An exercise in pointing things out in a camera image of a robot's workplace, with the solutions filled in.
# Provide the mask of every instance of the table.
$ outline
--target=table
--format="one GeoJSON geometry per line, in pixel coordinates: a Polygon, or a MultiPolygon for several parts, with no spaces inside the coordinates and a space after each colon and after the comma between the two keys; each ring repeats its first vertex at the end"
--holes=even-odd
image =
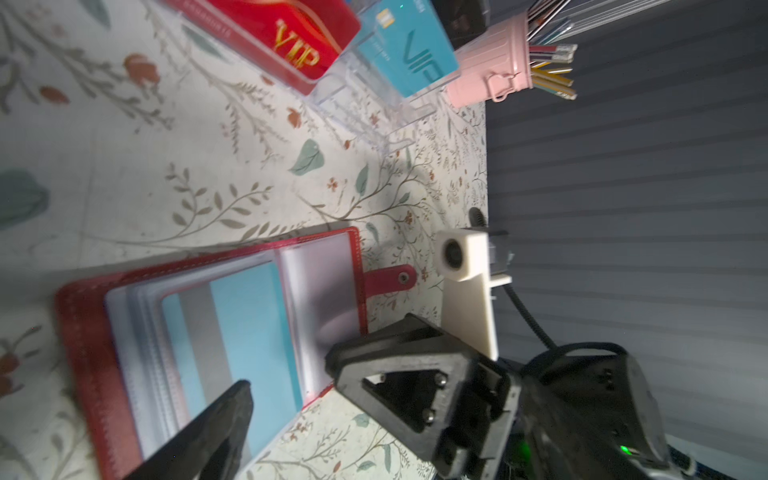
{"type": "MultiPolygon", "coordinates": [[[[149,0],[0,0],[0,30],[0,478],[98,476],[51,311],[74,279],[352,225],[367,270],[419,271],[370,328],[439,321],[435,232],[487,211],[484,105],[431,94],[380,157],[149,0]]],[[[243,477],[431,471],[331,392],[243,477]]]]}

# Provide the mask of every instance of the pink bucket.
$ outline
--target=pink bucket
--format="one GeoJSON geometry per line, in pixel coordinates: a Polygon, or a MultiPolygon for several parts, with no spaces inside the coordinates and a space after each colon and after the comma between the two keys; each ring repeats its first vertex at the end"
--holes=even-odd
{"type": "Polygon", "coordinates": [[[528,13],[490,27],[456,52],[462,76],[448,84],[454,107],[503,101],[512,92],[533,88],[528,60],[528,13]]]}

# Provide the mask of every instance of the striped gray background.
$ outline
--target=striped gray background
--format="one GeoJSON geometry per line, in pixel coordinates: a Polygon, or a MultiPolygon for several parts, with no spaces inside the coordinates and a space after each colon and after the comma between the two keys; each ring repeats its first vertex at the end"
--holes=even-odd
{"type": "MultiPolygon", "coordinates": [[[[670,3],[569,39],[575,102],[488,102],[489,220],[556,342],[620,343],[668,433],[764,462],[768,2],[670,3]]],[[[503,356],[542,351],[495,308],[503,356]]]]}

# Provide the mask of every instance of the screw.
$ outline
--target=screw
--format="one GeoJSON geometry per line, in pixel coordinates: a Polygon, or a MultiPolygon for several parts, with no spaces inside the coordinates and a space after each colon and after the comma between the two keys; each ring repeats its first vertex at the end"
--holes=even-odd
{"type": "Polygon", "coordinates": [[[448,383],[448,377],[441,372],[437,372],[435,374],[435,383],[437,384],[437,386],[441,386],[441,387],[445,386],[445,384],[448,383]]]}
{"type": "Polygon", "coordinates": [[[424,422],[427,424],[432,423],[435,421],[435,410],[432,409],[424,409],[422,412],[422,417],[424,417],[424,422]]]}

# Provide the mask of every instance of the camera lens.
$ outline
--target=camera lens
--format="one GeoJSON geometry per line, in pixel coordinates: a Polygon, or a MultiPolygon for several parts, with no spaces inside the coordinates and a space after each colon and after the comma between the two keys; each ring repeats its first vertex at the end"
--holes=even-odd
{"type": "Polygon", "coordinates": [[[445,255],[445,262],[451,268],[458,270],[462,267],[462,263],[464,262],[462,246],[459,245],[456,240],[448,240],[448,242],[445,243],[443,255],[445,255]]]}

